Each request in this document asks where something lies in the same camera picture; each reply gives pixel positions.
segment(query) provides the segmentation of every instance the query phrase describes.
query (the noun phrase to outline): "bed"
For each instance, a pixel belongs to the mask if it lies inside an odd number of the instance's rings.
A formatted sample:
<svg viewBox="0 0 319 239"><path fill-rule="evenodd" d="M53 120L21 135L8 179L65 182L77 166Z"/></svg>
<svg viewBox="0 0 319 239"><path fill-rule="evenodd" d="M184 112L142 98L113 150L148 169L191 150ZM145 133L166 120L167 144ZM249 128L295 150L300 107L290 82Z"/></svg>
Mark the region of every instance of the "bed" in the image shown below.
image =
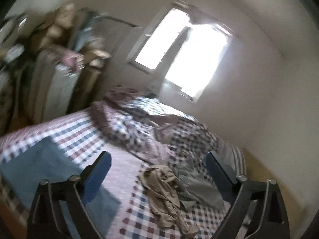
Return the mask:
<svg viewBox="0 0 319 239"><path fill-rule="evenodd" d="M209 132L192 116L126 87L115 88L83 111L3 136L1 164L7 164L45 137L50 137L81 168L92 164L103 150L112 155L112 166L102 185L121 201L121 206L107 238L183 237L176 226L160 229L156 225L137 178L151 164L173 167L190 158L198 172L212 181L204 166L204 155L214 150L238 174L246 174L239 148ZM0 198L9 210L11 223L15 222L12 227L25 229L28 210L2 175ZM199 227L195 238L211 238L226 213L226 206L218 211L201 204L182 211L187 221Z"/></svg>

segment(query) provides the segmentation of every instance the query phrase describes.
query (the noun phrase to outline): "towel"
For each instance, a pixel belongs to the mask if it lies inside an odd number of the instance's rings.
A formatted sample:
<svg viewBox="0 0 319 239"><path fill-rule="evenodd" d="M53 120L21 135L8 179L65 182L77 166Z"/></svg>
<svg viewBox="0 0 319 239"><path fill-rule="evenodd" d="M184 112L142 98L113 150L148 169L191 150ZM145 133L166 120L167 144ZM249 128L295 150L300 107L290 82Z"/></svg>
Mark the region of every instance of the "towel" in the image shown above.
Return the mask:
<svg viewBox="0 0 319 239"><path fill-rule="evenodd" d="M79 175L82 169L63 155L58 146L46 137L23 154L0 167L22 204L30 209L42 179L50 183L66 181L71 175ZM62 213L73 239L80 239L66 202L60 201ZM100 187L95 199L86 205L86 210L103 236L118 211L120 201L105 188Z"/></svg>

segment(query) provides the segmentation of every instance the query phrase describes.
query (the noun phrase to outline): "window pane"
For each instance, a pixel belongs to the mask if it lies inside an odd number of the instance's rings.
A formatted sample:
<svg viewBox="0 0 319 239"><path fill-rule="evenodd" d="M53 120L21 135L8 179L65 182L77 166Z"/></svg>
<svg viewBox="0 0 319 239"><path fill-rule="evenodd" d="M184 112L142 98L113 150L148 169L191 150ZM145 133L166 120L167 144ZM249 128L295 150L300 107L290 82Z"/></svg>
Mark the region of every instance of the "window pane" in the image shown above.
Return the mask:
<svg viewBox="0 0 319 239"><path fill-rule="evenodd" d="M227 36L211 25L194 25L171 65L166 79L194 97L213 77Z"/></svg>
<svg viewBox="0 0 319 239"><path fill-rule="evenodd" d="M155 29L135 61L155 69L188 21L189 16L185 12L172 9Z"/></svg>

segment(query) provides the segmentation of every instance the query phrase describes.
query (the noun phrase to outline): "brown garment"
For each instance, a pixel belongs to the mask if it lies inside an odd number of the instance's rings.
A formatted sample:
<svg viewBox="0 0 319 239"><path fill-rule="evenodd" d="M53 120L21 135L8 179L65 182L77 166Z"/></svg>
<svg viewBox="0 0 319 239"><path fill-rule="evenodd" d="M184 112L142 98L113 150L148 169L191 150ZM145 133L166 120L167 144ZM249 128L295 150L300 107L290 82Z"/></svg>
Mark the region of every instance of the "brown garment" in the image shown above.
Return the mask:
<svg viewBox="0 0 319 239"><path fill-rule="evenodd" d="M138 178L148 189L146 195L150 208L154 215L159 217L157 225L162 228L170 228L176 224L184 236L193 238L198 233L198 227L187 224L181 215L175 189L177 177L172 170L165 165L153 165Z"/></svg>

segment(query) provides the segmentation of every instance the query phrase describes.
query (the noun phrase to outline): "checkered blanket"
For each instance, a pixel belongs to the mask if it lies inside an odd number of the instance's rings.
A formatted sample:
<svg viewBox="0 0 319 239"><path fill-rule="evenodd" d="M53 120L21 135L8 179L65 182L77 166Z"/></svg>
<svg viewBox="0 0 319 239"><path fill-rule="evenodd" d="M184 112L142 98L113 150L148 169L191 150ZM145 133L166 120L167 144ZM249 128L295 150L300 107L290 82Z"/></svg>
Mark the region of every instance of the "checkered blanket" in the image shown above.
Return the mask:
<svg viewBox="0 0 319 239"><path fill-rule="evenodd" d="M139 149L147 148L145 141L150 136L141 136L137 131L142 130L143 134L151 133L153 140L158 139L163 142L161 144L169 148L171 155L166 159L168 165L173 166L187 157L192 157L203 176L211 179L203 164L203 154L209 150L215 150L237 173L245 173L246 167L242 152L211 134L205 125L198 123L193 117L163 105L155 99L136 96L133 92L133 96L130 97L127 96L127 91L120 92L122 93L112 91L107 98L108 105L116 109L117 113L120 112L119 115L114 115L111 121L116 124L111 127L111 135L108 134L106 137L104 132L99 130L101 126L96 124L97 116L92 115L94 110L92 111L91 108L0 138L1 164L17 157L47 136L50 136L65 156L75 164L85 162L109 139L143 158L144 154L141 154ZM124 122L122 119L117 119L121 115L125 116ZM150 118L159 127L148 126ZM170 126L163 131L161 128L167 119L170 120ZM155 134L156 128L162 133ZM161 136L164 134L170 134L168 140L167 137ZM140 171L147 166L148 164L143 164ZM0 176L0 198L6 202L17 220L26 225L28 211L2 176ZM180 231L175 226L165 230L158 228L156 219L150 212L144 189L137 178L135 184L132 184L129 204L130 208L123 216L118 238L181 238ZM196 238L210 238L223 220L226 210L216 211L198 204L182 214L186 220L197 223L199 234Z"/></svg>

